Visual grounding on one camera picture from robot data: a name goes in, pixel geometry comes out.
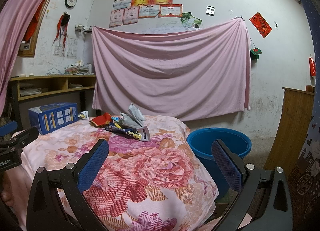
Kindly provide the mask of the red paper wall poster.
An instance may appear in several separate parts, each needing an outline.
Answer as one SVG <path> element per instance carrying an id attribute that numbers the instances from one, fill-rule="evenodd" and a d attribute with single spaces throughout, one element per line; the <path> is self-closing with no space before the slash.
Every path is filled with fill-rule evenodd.
<path id="1" fill-rule="evenodd" d="M 259 31 L 260 35 L 264 39 L 272 31 L 271 26 L 267 23 L 267 21 L 263 18 L 263 16 L 259 12 L 253 15 L 249 20 L 253 24 L 253 26 L 255 26 L 257 31 Z"/>

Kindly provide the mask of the dark blue yellow wrapper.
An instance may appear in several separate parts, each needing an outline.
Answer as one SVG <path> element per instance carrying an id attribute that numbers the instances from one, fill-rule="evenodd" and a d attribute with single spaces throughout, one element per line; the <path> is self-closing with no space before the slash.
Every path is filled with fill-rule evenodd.
<path id="1" fill-rule="evenodd" d="M 105 129 L 110 132 L 119 133 L 122 135 L 127 135 L 129 137 L 132 137 L 132 138 L 140 140 L 140 141 L 142 140 L 142 137 L 143 137 L 142 134 L 139 133 L 139 131 L 137 129 L 135 129 L 135 128 L 122 128 L 118 124 L 115 124 L 115 123 L 109 123 Z"/>

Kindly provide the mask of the red snack wrapper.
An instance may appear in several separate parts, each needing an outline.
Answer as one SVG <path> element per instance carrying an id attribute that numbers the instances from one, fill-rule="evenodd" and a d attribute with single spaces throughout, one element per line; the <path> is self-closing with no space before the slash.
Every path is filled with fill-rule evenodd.
<path id="1" fill-rule="evenodd" d="M 89 120 L 90 124 L 96 128 L 104 128 L 112 122 L 111 115 L 104 113 Z"/>

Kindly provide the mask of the red hanging bag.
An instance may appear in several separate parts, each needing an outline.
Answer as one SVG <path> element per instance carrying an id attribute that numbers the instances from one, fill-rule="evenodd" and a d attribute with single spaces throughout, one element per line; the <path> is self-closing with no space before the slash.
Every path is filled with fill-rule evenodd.
<path id="1" fill-rule="evenodd" d="M 316 76 L 316 65 L 313 57 L 309 56 L 309 68 L 310 68 L 310 76 L 315 77 Z"/>

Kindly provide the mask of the green red hanging pouch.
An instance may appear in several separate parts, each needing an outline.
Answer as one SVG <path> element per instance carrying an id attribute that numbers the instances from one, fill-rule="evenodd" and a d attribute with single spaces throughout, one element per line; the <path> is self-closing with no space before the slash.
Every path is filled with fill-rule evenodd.
<path id="1" fill-rule="evenodd" d="M 257 59 L 259 59 L 259 55 L 262 54 L 262 51 L 255 46 L 255 44 L 254 44 L 252 39 L 250 39 L 250 41 L 251 41 L 251 47 L 252 47 L 249 50 L 250 51 L 250 58 L 251 58 L 252 61 L 253 60 L 257 60 Z"/>

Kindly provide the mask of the pink window curtain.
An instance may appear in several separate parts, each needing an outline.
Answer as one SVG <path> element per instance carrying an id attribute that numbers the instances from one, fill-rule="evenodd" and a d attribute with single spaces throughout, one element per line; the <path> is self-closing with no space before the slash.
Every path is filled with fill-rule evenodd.
<path id="1" fill-rule="evenodd" d="M 1 111 L 23 35 L 42 0 L 8 0 L 1 11 Z"/>

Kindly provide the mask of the wooden cabinet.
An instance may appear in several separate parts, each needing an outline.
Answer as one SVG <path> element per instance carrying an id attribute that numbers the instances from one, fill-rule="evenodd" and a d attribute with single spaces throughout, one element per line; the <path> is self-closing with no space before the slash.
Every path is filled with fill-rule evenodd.
<path id="1" fill-rule="evenodd" d="M 278 130 L 263 169 L 282 167 L 286 176 L 293 169 L 307 136 L 314 94 L 283 88 L 284 99 Z"/>

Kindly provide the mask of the pink hanging wall sheet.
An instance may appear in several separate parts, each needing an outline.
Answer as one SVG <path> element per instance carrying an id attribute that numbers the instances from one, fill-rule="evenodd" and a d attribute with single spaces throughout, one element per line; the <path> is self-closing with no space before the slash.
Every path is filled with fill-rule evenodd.
<path id="1" fill-rule="evenodd" d="M 145 115 L 191 121 L 250 107 L 249 33 L 241 18 L 168 34 L 95 27 L 92 47 L 95 109 L 116 114 L 135 104 Z"/>

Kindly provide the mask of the blue cardboard box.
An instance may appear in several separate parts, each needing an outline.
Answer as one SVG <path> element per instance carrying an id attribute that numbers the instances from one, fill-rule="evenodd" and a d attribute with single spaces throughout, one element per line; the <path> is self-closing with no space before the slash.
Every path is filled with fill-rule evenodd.
<path id="1" fill-rule="evenodd" d="M 78 121 L 77 104 L 60 102 L 33 107 L 28 110 L 30 125 L 46 135 Z"/>

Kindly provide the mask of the wall certificates cluster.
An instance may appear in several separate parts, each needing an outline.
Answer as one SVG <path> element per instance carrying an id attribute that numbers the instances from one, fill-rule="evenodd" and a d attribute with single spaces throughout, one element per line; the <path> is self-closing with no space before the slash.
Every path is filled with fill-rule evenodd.
<path id="1" fill-rule="evenodd" d="M 138 23 L 143 18 L 183 18 L 183 5 L 173 0 L 114 0 L 109 27 Z"/>

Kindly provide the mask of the round wall clock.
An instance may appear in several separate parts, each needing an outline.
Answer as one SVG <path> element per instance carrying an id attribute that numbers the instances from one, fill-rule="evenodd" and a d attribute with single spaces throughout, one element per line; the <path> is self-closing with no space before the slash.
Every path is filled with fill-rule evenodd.
<path id="1" fill-rule="evenodd" d="M 67 8 L 75 7 L 76 3 L 77 3 L 77 0 L 65 0 L 65 6 Z"/>

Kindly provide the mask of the blue plastic bucket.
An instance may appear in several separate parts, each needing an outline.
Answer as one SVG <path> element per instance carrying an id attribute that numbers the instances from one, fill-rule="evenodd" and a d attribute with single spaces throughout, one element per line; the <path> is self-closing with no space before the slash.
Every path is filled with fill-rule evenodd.
<path id="1" fill-rule="evenodd" d="M 226 128 L 205 128 L 190 133 L 187 142 L 217 185 L 218 200 L 228 193 L 227 181 L 233 175 L 237 184 L 241 182 L 231 156 L 235 154 L 243 159 L 250 153 L 252 142 L 245 134 Z"/>

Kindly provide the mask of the floral pink bed cover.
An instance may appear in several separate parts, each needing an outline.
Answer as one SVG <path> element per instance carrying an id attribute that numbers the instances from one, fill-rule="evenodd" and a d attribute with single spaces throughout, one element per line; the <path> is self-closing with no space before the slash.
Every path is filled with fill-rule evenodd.
<path id="1" fill-rule="evenodd" d="M 190 129 L 177 118 L 146 117 L 150 141 L 140 142 L 79 120 L 23 149 L 22 164 L 8 171 L 14 212 L 26 227 L 35 172 L 62 169 L 89 152 L 99 139 L 109 154 L 84 196 L 109 230 L 196 230 L 213 214 L 219 191 L 192 152 Z"/>

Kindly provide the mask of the grey white wrapper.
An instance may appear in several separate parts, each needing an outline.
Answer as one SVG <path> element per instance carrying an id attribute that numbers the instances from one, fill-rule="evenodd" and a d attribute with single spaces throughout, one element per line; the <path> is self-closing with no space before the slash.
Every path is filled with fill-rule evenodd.
<path id="1" fill-rule="evenodd" d="M 128 114 L 120 114 L 120 116 L 122 117 L 121 124 L 129 129 L 136 129 L 136 131 L 141 135 L 139 139 L 140 141 L 149 142 L 149 129 L 145 124 L 145 117 L 141 113 L 140 109 L 136 107 L 133 103 L 131 103 L 127 111 Z"/>

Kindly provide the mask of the cartoon small packet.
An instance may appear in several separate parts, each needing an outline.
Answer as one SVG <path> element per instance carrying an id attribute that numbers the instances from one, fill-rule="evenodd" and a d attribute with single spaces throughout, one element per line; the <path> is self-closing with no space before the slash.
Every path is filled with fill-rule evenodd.
<path id="1" fill-rule="evenodd" d="M 80 120 L 89 120 L 88 111 L 82 111 L 78 114 L 78 119 Z"/>

